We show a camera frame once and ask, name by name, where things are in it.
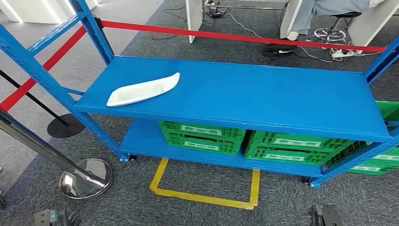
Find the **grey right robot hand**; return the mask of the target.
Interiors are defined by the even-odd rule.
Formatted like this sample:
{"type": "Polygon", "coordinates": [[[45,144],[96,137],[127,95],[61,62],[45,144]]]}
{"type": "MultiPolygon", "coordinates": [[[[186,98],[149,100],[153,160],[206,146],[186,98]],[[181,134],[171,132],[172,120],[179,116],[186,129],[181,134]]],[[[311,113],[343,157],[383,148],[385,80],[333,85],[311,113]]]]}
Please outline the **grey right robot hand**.
{"type": "Polygon", "coordinates": [[[320,215],[319,215],[319,211],[318,211],[319,207],[318,205],[312,205],[309,208],[309,216],[311,219],[311,223],[310,226],[321,226],[322,223],[320,222],[320,215]]]}

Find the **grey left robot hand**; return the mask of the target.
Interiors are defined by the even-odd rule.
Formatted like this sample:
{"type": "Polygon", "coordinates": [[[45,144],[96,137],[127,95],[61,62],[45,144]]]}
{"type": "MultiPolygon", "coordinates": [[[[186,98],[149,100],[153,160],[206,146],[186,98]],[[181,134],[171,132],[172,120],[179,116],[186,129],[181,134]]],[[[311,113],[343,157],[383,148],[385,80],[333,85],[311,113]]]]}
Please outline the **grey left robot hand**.
{"type": "Polygon", "coordinates": [[[82,219],[80,218],[80,214],[76,211],[73,211],[69,216],[66,218],[66,225],[67,226],[80,226],[82,223],[82,219]]]}

